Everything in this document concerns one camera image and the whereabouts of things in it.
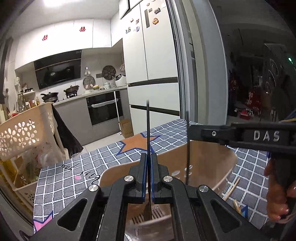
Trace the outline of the right hand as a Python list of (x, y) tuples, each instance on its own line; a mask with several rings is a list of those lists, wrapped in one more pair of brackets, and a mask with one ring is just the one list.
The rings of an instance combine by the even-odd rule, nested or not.
[(268, 176), (268, 192), (267, 192), (267, 215), (272, 221), (279, 221), (283, 215), (288, 215), (290, 208), (287, 205), (287, 198), (295, 198), (295, 182), (287, 191), (281, 186), (277, 180), (274, 171), (274, 160), (270, 159), (264, 170), (264, 175)]

